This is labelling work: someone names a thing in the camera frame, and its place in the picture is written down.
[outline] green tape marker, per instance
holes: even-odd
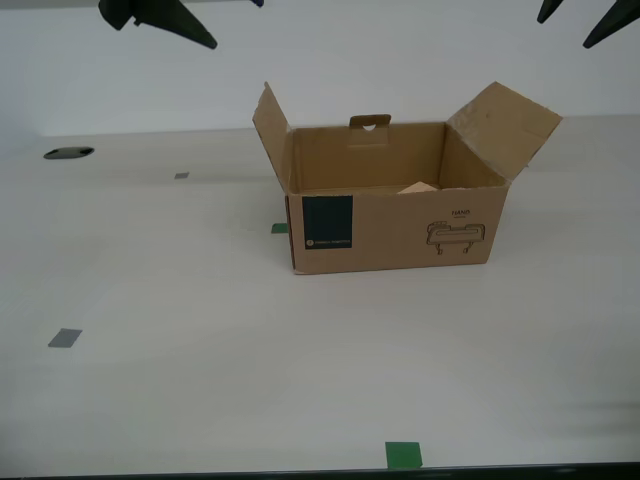
[[[387,467],[391,469],[420,468],[422,454],[418,442],[386,442]]]
[[[274,223],[271,227],[271,233],[289,233],[289,225],[286,223]]]

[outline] open cardboard box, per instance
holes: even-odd
[[[292,130],[268,84],[253,117],[305,274],[486,263],[512,180],[561,120],[499,83],[447,122]]]

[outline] gray tape marker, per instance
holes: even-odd
[[[62,328],[49,342],[49,348],[71,348],[82,333],[82,330],[69,330]]]

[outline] white table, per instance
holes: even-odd
[[[487,265],[306,277],[252,131],[2,159],[0,476],[640,460],[639,134],[566,120]]]

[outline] cardboard piece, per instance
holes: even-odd
[[[400,190],[398,193],[436,192],[438,190],[439,188],[436,188],[433,185],[427,185],[424,182],[416,182],[410,187],[407,187],[404,190]]]
[[[499,83],[447,122],[292,130],[268,84],[253,117],[302,274],[487,262],[512,180],[561,120]]]

